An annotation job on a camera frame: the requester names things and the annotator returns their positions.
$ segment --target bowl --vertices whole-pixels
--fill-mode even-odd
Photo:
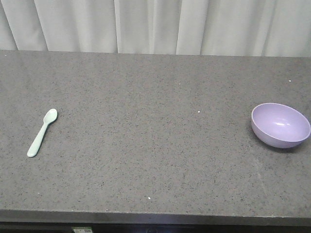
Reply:
[[[264,143],[276,148],[291,148],[311,133],[308,120],[300,112],[279,103],[263,103],[252,111],[252,128]]]

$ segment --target spoon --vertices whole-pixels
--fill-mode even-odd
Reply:
[[[31,144],[27,156],[28,157],[34,157],[41,146],[41,142],[44,136],[45,131],[47,130],[47,127],[49,124],[51,124],[53,121],[55,121],[57,118],[57,110],[56,109],[50,109],[43,118],[43,125],[38,133],[38,135],[35,137],[33,143]]]

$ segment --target curtain fold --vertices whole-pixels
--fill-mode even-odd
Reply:
[[[0,0],[0,49],[311,57],[311,0]]]

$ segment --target gray granite countertop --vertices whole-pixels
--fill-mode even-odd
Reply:
[[[311,226],[310,139],[274,149],[250,125],[263,102],[310,120],[310,74],[310,58],[0,51],[0,221]]]

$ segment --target spoon bowl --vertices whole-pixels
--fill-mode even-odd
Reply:
[[[57,118],[57,110],[52,108],[44,116],[43,122],[46,124],[51,124]]]

